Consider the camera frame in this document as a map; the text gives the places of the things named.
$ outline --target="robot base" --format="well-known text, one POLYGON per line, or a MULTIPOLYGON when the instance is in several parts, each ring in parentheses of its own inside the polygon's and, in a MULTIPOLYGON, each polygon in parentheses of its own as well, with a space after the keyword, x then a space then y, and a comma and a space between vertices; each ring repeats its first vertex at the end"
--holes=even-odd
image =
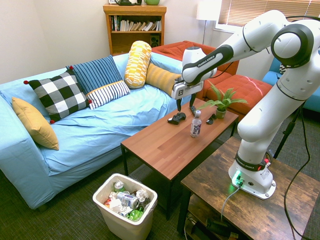
POLYGON ((241 189, 262 200, 270 198, 276 190, 276 182, 273 180, 273 176, 267 168, 261 171, 249 171, 234 161, 232 166, 229 168, 228 173, 233 186, 239 187, 240 180, 237 179, 237 176, 240 174, 240 179, 243 180, 241 189), (267 176, 269 175, 269 177, 267 177, 269 179, 265 178, 266 181, 264 181, 265 179, 261 177, 263 174, 267 176))

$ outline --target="bookshelf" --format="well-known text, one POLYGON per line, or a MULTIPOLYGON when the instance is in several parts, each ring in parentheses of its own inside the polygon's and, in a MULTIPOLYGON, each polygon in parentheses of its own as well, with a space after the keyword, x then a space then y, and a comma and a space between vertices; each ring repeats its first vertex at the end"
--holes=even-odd
POLYGON ((106 28, 108 33, 108 41, 110 54, 113 56, 125 54, 130 51, 132 43, 141 40, 151 45, 151 37, 159 39, 159 46, 165 44, 165 14, 166 6, 161 5, 135 5, 120 6, 117 4, 103 5, 105 13, 106 28), (156 22, 160 21, 160 29, 158 30, 115 30, 112 18, 119 16, 120 20, 129 20, 130 22, 156 22))

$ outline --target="plant pot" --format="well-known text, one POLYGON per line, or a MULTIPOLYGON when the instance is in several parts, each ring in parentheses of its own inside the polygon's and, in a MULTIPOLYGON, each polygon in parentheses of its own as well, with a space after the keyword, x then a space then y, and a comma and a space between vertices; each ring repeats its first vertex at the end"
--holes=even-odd
POLYGON ((226 112, 227 112, 227 110, 220 111, 220 110, 216 109, 216 111, 215 111, 216 118, 217 119, 225 118, 226 112))
POLYGON ((158 5, 160 0, 144 0, 147 5, 158 5))

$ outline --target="wall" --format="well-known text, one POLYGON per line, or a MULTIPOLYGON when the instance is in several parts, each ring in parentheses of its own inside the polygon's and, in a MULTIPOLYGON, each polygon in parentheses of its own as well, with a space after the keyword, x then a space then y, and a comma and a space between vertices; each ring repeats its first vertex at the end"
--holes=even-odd
MULTIPOLYGON (((183 40, 202 43, 205 21, 196 20, 199 1, 160 0, 167 7, 165 44, 183 40)), ((107 2, 4 1, 0 8, 0 84, 108 56, 103 12, 107 2)), ((230 35, 213 31, 213 22, 208 21, 204 44, 217 47, 230 35)), ((237 73, 262 79, 270 64, 263 51, 241 60, 237 73)))

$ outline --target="lamp shade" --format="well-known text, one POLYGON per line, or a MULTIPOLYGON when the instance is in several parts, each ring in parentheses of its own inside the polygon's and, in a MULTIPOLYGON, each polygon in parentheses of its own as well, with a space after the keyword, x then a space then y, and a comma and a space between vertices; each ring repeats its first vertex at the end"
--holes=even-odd
POLYGON ((219 19, 222 0, 206 0, 198 3, 196 19, 217 21, 219 19))

